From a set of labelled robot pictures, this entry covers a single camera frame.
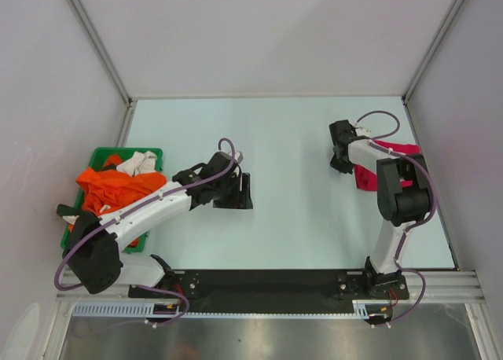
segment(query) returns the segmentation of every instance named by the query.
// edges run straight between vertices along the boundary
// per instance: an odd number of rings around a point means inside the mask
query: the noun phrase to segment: white table
[[[414,143],[399,97],[139,101],[126,146],[161,148],[170,178],[208,162],[228,137],[244,153],[254,204],[250,211],[209,204],[179,215],[151,230],[146,251],[178,269],[363,267],[382,218],[376,193],[356,189],[353,175],[329,166],[329,124],[353,123],[378,108],[402,121],[389,141]],[[364,123],[373,134],[395,125],[386,116]],[[453,267],[438,216],[413,232],[403,266]]]

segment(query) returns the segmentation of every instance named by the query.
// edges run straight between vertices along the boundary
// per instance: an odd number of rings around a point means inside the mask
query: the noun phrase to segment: folded red garment
[[[376,140],[376,143],[385,148],[393,148],[393,150],[400,153],[414,154],[420,152],[419,146],[413,144],[394,144],[379,140]],[[356,180],[357,188],[364,189],[365,191],[377,191],[377,176],[363,166],[354,165],[354,179]],[[412,185],[411,181],[402,182],[402,187],[410,185]]]

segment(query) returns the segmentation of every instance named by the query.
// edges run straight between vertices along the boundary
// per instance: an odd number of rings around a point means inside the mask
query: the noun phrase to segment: green basket
[[[129,160],[134,155],[134,152],[144,153],[147,151],[150,151],[157,156],[155,169],[156,169],[156,171],[162,171],[163,170],[163,151],[159,148],[97,148],[94,151],[93,156],[91,157],[91,161],[89,161],[89,166],[92,167],[93,170],[99,171],[99,170],[101,170],[101,168],[105,164],[105,161],[112,154],[117,154],[123,160]],[[84,192],[82,190],[80,190],[79,194],[77,195],[77,199],[75,200],[74,207],[80,208],[80,207],[82,207],[83,203],[84,203]],[[124,252],[127,252],[127,253],[143,252],[148,234],[149,234],[148,232],[142,234],[140,236],[140,238],[138,239],[138,245],[134,248],[127,247],[124,249]],[[70,229],[67,227],[66,230],[64,231],[63,238],[61,238],[61,243],[60,243],[61,248],[65,248],[69,235],[70,235]]]

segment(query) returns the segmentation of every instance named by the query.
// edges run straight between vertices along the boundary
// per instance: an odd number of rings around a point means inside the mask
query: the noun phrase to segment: shiny floor
[[[464,305],[422,305],[391,329],[363,321],[187,318],[153,330],[73,318],[61,360],[480,359]]]

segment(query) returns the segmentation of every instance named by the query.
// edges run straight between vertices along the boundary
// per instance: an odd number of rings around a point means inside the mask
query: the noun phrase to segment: orange fabric
[[[119,163],[116,163],[114,156],[119,158]],[[121,164],[122,160],[113,155],[104,166],[112,163]],[[94,171],[88,167],[76,181],[84,191],[82,209],[100,216],[124,208],[160,189],[166,184],[166,177],[158,172],[131,177],[116,170]],[[104,205],[109,205],[110,208],[100,212]],[[136,246],[135,243],[138,244],[138,240],[130,246]]]

